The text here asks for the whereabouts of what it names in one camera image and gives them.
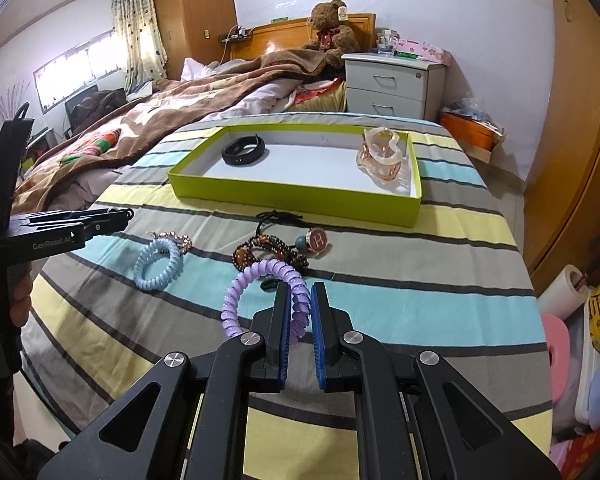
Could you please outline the person's left hand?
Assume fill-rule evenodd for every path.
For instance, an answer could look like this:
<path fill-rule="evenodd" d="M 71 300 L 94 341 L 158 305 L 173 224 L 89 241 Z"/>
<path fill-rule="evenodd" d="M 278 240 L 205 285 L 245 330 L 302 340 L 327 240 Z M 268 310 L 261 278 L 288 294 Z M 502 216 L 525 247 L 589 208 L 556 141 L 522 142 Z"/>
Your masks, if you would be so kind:
<path fill-rule="evenodd" d="M 32 264 L 27 263 L 24 267 L 23 277 L 12 291 L 12 299 L 10 300 L 9 316 L 12 320 L 12 325 L 21 328 L 28 322 L 31 310 L 31 292 L 33 288 L 33 280 L 31 276 Z"/>

